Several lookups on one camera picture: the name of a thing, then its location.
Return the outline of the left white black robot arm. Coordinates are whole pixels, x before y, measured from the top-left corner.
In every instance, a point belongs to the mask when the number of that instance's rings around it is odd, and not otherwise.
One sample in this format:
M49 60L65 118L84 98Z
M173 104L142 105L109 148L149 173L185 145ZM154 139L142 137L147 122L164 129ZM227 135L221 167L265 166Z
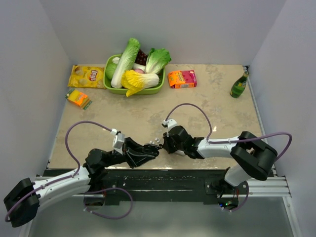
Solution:
M38 209L46 208L73 195L102 189L102 175L107 167L127 163L136 168L159 156L161 145L140 145L131 138L114 141L113 150L92 149L83 165L76 169L41 181L25 178L9 192L3 202L7 210L5 221L20 227L33 220Z

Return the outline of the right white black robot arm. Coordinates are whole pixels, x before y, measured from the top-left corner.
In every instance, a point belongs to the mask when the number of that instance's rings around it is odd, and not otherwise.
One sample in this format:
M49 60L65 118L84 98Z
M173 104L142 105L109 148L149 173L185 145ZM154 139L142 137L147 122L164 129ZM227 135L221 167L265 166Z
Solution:
M181 152L192 159L233 158L237 165L230 167L220 181L220 189L226 194L251 178L265 181L277 158L274 148L248 131L231 139L208 141L192 137L178 125L164 133L163 140L163 148L169 154Z

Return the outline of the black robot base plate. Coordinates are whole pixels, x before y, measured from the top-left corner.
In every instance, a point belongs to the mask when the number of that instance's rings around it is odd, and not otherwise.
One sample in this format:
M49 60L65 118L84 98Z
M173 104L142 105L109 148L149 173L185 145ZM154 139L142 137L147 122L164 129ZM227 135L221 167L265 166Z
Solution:
M91 179L86 194L104 194L106 205L129 200L217 204L218 197L235 194L232 186L224 184L225 173L225 170L107 169Z

